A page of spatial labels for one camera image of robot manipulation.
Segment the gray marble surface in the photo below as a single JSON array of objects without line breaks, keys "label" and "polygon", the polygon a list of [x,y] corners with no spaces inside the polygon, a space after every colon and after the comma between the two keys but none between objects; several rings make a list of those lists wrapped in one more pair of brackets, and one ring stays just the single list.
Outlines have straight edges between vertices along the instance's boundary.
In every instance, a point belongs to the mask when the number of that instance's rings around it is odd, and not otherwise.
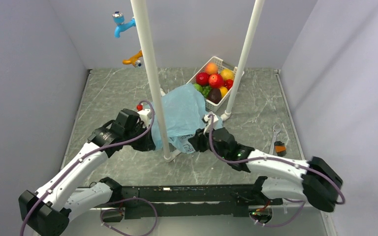
[{"label": "gray marble surface", "polygon": [[[165,92],[184,85],[199,68],[161,68],[159,81]],[[94,69],[79,111],[66,162],[80,150],[92,131],[123,108],[134,109],[141,99],[151,100],[144,69]],[[226,102],[216,112],[221,115]],[[287,158],[300,159],[299,148],[282,98],[281,89],[271,68],[246,68],[232,110],[224,126],[239,143],[268,152],[272,126],[282,131],[278,140],[287,148]],[[137,152],[124,147],[99,166],[83,186],[109,176],[122,185],[189,185],[254,183],[257,174],[238,172],[218,161],[207,151],[180,154],[167,163],[162,150]]]}]

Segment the light blue towel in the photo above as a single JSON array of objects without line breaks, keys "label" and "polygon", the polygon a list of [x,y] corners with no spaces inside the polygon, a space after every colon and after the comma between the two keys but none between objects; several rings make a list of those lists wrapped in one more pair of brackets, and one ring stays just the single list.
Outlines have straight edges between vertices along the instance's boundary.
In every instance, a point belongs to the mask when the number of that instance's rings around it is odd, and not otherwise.
[{"label": "light blue towel", "polygon": [[[193,137],[197,129],[205,128],[202,121],[208,113],[205,108],[205,99],[192,84],[180,86],[161,98],[166,119],[166,130],[171,143],[176,149],[184,153],[193,153],[195,150],[188,139]],[[222,120],[218,116],[215,129],[222,128]],[[163,145],[158,128],[157,116],[152,128],[152,138],[156,150]]]}]

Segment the orange object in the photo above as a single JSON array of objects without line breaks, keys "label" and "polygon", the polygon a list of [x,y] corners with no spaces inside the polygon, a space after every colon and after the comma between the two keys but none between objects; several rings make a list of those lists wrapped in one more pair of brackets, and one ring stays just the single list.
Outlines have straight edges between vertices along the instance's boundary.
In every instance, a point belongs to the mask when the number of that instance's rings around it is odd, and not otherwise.
[{"label": "orange object", "polygon": [[267,203],[266,203],[266,205],[264,205],[264,207],[263,208],[259,208],[259,209],[257,209],[257,210],[255,210],[255,211],[264,211],[268,206],[270,205],[270,200],[267,200]]},{"label": "orange object", "polygon": [[143,56],[143,52],[140,50],[137,54],[130,57],[128,60],[123,60],[124,65],[133,65],[134,67],[140,67],[142,65],[140,57]]},{"label": "orange object", "polygon": [[275,146],[275,150],[276,150],[276,152],[286,151],[286,147],[285,146]]},{"label": "orange object", "polygon": [[206,64],[205,72],[208,73],[208,75],[218,74],[218,66],[215,63],[210,62]]},{"label": "orange object", "polygon": [[275,142],[275,151],[278,156],[285,156],[286,155],[286,146],[281,141]]},{"label": "orange object", "polygon": [[224,86],[220,88],[221,91],[221,97],[224,98],[224,96],[228,93],[228,89]]}]

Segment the white pole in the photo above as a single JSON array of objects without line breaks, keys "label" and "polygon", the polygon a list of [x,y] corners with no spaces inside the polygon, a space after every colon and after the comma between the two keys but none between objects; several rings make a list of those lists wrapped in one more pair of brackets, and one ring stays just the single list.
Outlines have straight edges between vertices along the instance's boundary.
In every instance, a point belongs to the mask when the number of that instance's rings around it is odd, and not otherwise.
[{"label": "white pole", "polygon": [[247,29],[246,39],[244,40],[243,50],[241,51],[240,61],[238,62],[237,72],[235,73],[234,84],[232,86],[231,94],[229,95],[228,105],[224,114],[221,115],[222,121],[227,120],[231,115],[232,106],[234,105],[235,96],[237,95],[238,86],[240,85],[241,76],[243,75],[244,66],[249,57],[250,48],[257,28],[258,19],[260,18],[261,10],[263,9],[264,0],[255,0],[252,17],[250,18],[249,28]]},{"label": "white pole", "polygon": [[169,142],[166,133],[166,121],[164,119],[163,104],[161,103],[160,83],[158,82],[158,72],[156,58],[154,56],[153,40],[147,13],[145,0],[131,0],[132,12],[134,13],[135,25],[137,27],[138,38],[140,39],[141,50],[144,55],[144,63],[147,70],[150,92],[154,102],[158,127],[160,129],[161,141],[163,143],[164,158],[171,161]]}]

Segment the white plastic basket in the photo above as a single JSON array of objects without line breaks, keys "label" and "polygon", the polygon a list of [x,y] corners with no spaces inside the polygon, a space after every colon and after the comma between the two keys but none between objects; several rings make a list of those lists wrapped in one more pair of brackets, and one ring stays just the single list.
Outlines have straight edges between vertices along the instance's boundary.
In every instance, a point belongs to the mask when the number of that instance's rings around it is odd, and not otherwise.
[{"label": "white plastic basket", "polygon": [[[200,70],[198,70],[198,72],[196,74],[194,74],[194,76],[187,82],[187,84],[189,84],[189,83],[190,84],[196,84],[196,75],[200,72],[205,72],[205,66],[210,62],[213,62],[218,66],[218,73],[221,73],[221,71],[224,70],[224,69],[230,69],[234,73],[234,77],[235,77],[235,73],[237,72],[236,66],[233,66],[233,65],[225,62],[221,58],[212,57],[211,59],[209,59],[208,62],[206,62],[203,65],[203,67]],[[221,99],[221,101],[218,104],[215,104],[215,103],[211,102],[210,100],[205,99],[206,108],[208,110],[212,111],[212,112],[216,112],[220,108],[220,106],[225,102],[225,100],[229,97],[231,91],[232,91],[232,88],[228,91],[228,93]]]}]

